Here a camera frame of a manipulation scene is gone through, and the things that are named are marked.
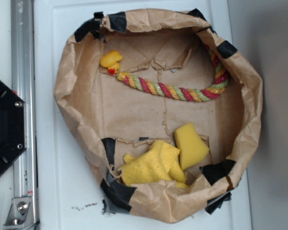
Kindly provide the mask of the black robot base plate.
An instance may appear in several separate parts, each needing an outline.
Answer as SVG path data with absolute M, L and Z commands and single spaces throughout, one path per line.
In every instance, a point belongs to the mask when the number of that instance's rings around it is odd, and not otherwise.
M 0 80 L 0 177 L 26 150 L 24 106 Z

